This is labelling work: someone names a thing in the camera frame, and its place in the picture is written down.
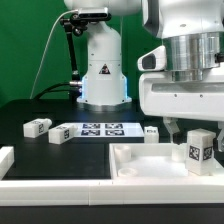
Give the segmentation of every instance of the robot logo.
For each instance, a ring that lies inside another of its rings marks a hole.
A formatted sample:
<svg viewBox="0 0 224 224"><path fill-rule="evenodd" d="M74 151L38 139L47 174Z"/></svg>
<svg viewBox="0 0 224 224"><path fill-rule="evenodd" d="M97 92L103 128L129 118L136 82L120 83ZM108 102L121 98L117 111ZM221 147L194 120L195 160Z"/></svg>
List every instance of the robot logo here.
<svg viewBox="0 0 224 224"><path fill-rule="evenodd" d="M110 75L110 70L109 70L109 68L107 67L106 64L104 64L104 66L100 70L100 73L99 74Z"/></svg>

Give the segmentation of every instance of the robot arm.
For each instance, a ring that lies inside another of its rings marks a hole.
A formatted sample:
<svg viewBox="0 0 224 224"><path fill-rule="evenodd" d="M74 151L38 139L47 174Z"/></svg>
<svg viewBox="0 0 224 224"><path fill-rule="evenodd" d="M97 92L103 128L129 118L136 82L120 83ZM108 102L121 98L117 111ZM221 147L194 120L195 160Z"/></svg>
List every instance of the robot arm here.
<svg viewBox="0 0 224 224"><path fill-rule="evenodd" d="M68 9L106 7L114 16L125 16L137 13L141 0L64 0Z"/></svg>
<svg viewBox="0 0 224 224"><path fill-rule="evenodd" d="M163 46L138 61L147 72L139 82L143 112L218 121L219 145L224 139L223 17L222 0L143 0L144 26Z"/></svg>
<svg viewBox="0 0 224 224"><path fill-rule="evenodd" d="M141 0L64 0L74 14L73 33L87 32L88 71L82 78L78 105L94 111L117 111L131 102L121 70L121 37L107 26L111 16L134 14Z"/></svg>

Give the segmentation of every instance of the robot camera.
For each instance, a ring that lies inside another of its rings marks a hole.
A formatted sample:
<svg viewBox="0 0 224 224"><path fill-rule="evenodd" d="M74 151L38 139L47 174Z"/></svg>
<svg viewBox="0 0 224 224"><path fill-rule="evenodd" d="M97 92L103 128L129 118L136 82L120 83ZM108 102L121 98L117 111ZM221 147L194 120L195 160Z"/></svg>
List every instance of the robot camera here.
<svg viewBox="0 0 224 224"><path fill-rule="evenodd" d="M111 19L108 8L80 8L73 15L77 20L88 22L107 21Z"/></svg>

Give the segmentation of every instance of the table surface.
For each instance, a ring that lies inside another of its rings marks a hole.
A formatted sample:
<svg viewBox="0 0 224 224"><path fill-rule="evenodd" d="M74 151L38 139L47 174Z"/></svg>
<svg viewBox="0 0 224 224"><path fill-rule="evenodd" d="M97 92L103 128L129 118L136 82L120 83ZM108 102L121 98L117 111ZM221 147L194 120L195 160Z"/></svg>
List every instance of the table surface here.
<svg viewBox="0 0 224 224"><path fill-rule="evenodd" d="M44 134L23 137L23 124L50 118L53 126L65 122L125 123L159 128L160 141L169 135L160 117L142 113L138 102L119 112L91 112L68 100L15 100L0 108L0 146L15 147L15 164L3 181L40 179L110 179L109 143L140 143L143 138L77 138L62 145L48 143ZM215 122L180 120L185 132L205 128L218 131ZM223 160L223 154L216 153ZM213 223L224 220L223 204L1 207L0 223Z"/></svg>

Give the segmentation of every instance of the small cube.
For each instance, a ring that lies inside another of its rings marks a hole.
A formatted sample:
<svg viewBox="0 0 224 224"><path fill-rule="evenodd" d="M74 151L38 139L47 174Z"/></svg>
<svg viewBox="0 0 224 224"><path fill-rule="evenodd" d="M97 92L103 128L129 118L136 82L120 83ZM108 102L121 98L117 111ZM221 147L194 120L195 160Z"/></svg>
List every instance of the small cube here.
<svg viewBox="0 0 224 224"><path fill-rule="evenodd" d="M77 126L71 123L64 123L49 130L49 143L62 144L75 137Z"/></svg>
<svg viewBox="0 0 224 224"><path fill-rule="evenodd" d="M157 127L145 127L145 143L159 143L159 132Z"/></svg>
<svg viewBox="0 0 224 224"><path fill-rule="evenodd" d="M52 125L50 119L35 119L23 125L24 137L36 138L46 132Z"/></svg>
<svg viewBox="0 0 224 224"><path fill-rule="evenodd" d="M188 132L186 169L197 175L207 175L213 171L215 136L214 132L203 129Z"/></svg>

